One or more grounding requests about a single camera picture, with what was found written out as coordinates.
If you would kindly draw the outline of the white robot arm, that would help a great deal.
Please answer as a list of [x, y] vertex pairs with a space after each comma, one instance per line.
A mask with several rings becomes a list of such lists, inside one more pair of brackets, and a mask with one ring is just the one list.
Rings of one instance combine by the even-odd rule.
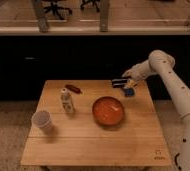
[[190, 171], [190, 89], [175, 73], [175, 59], [162, 50], [152, 51], [144, 62], [132, 66], [123, 73], [138, 83], [151, 75], [162, 79], [176, 110], [184, 122], [183, 141], [178, 160], [180, 171]]

